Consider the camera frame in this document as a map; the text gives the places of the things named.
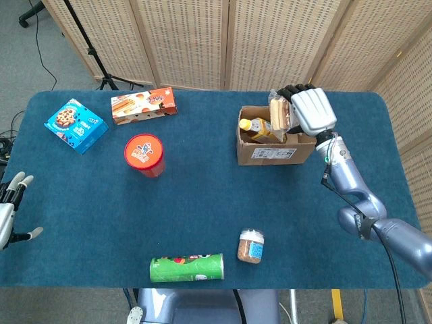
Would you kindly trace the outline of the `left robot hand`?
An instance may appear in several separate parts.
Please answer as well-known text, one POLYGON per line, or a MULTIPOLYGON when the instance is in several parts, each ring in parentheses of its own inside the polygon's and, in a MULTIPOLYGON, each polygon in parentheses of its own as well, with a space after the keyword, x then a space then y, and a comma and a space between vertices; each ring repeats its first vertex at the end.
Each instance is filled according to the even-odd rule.
POLYGON ((16 213, 33 179, 33 175, 20 171, 10 181, 1 182, 1 250, 16 242, 33 240, 43 232, 43 227, 36 227, 27 233, 14 232, 16 213))

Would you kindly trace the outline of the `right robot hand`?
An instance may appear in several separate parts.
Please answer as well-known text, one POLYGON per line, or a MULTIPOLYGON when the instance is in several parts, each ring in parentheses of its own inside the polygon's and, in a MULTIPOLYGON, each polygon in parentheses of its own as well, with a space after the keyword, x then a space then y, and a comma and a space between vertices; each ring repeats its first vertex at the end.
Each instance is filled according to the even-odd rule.
POLYGON ((297 121, 290 123, 288 134, 317 137, 334 129, 337 117, 322 88, 312 84, 287 85, 277 94, 290 103, 290 118, 297 121))

